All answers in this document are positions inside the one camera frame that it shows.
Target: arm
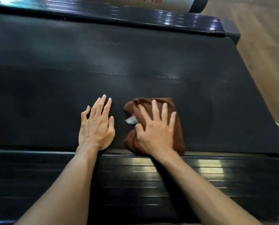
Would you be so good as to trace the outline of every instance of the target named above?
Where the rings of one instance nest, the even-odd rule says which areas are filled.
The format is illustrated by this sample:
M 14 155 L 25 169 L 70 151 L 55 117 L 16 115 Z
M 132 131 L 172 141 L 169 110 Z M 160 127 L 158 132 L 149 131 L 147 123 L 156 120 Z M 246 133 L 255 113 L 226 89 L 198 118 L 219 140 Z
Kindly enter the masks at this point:
M 204 225 L 261 225 L 218 188 L 205 180 L 172 149 L 176 113 L 168 124 L 167 105 L 163 105 L 161 119 L 156 101 L 152 102 L 153 120 L 139 105 L 146 121 L 146 129 L 136 125 L 137 138 L 144 150 L 160 162 L 178 183 L 196 215 Z
M 90 183 L 97 154 L 106 149 L 115 136 L 114 119 L 108 119 L 111 99 L 104 107 L 106 96 L 81 114 L 81 129 L 76 155 L 67 164 L 53 185 L 18 220 L 16 225 L 86 225 Z

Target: towel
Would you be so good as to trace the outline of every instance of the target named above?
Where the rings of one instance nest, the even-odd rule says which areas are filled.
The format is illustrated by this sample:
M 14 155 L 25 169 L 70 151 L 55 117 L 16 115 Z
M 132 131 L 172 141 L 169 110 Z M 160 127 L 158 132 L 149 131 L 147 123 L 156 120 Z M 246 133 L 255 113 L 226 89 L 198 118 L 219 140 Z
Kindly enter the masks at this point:
M 168 105 L 168 123 L 169 123 L 171 114 L 174 111 L 177 111 L 171 98 L 154 98 L 154 99 L 137 98 L 131 102 L 127 102 L 126 105 L 124 106 L 124 111 L 126 112 L 126 114 L 129 117 L 135 116 L 136 119 L 138 120 L 138 122 L 140 124 L 142 124 L 144 130 L 146 129 L 146 123 L 145 123 L 144 117 L 142 116 L 142 114 L 140 112 L 140 109 L 138 108 L 138 104 L 141 104 L 146 109 L 150 118 L 153 119 L 152 100 L 157 101 L 157 105 L 158 105 L 160 114 L 162 111 L 162 105 L 164 103 L 167 103 L 167 105 Z M 125 143 L 126 143 L 127 148 L 130 149 L 131 151 L 147 156 L 144 149 L 139 144 L 139 141 L 136 137 L 135 129 L 132 129 L 129 132 L 128 136 L 125 139 Z M 173 149 L 176 152 L 178 152 L 179 155 L 184 154 L 184 151 L 185 151 L 185 145 L 184 145 L 184 141 L 183 141 L 182 129 L 181 129 L 181 124 L 180 124 L 180 119 L 178 117 L 178 113 L 176 115 L 176 121 L 175 121 L 175 127 L 174 127 Z

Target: treadmill belt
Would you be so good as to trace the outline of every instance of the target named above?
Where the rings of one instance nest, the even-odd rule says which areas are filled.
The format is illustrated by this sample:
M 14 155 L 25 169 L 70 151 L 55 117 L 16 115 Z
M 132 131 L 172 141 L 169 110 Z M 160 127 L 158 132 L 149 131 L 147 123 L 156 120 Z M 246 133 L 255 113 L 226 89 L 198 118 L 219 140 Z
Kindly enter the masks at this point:
M 187 151 L 279 153 L 279 130 L 229 38 L 0 15 L 0 146 L 74 151 L 80 113 L 171 97 Z

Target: gray plastic corner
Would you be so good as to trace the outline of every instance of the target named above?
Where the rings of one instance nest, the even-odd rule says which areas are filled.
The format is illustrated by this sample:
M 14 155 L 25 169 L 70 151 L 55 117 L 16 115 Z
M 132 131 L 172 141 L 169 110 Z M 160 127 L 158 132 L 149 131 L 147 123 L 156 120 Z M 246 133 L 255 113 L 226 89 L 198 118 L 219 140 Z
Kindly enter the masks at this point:
M 228 18 L 221 20 L 221 23 L 222 23 L 224 31 L 225 31 L 224 36 L 230 37 L 232 39 L 232 41 L 235 43 L 235 45 L 237 45 L 237 43 L 239 42 L 239 39 L 241 38 L 241 34 L 240 34 L 237 26 L 235 25 L 235 23 Z

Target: person's left hand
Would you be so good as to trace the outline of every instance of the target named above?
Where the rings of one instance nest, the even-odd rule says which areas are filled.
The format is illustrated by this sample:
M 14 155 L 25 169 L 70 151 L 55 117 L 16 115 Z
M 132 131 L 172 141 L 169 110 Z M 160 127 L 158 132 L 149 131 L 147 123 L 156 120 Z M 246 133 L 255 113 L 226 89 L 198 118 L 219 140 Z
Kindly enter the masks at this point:
M 115 137 L 115 121 L 113 116 L 108 119 L 112 100 L 111 98 L 108 99 L 102 113 L 105 100 L 106 95 L 103 95 L 102 98 L 97 99 L 91 112 L 90 107 L 87 106 L 87 109 L 81 113 L 79 145 L 89 143 L 91 146 L 97 147 L 98 151 L 101 151 L 108 148 L 113 141 Z

